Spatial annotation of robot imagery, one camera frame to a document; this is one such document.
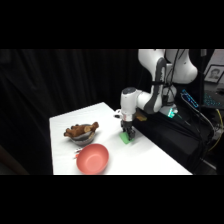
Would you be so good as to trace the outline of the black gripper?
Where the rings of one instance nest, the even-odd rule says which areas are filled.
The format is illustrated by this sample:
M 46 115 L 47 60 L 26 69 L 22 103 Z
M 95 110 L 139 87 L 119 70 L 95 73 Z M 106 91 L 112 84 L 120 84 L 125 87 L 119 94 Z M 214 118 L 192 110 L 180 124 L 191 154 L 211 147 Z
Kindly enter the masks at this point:
M 135 138 L 135 131 L 131 130 L 133 127 L 133 124 L 131 121 L 124 121 L 121 120 L 121 127 L 123 129 L 124 132 L 122 132 L 122 138 L 123 139 L 127 139 L 127 133 L 128 132 L 128 136 L 129 136 L 129 141 L 133 140 Z

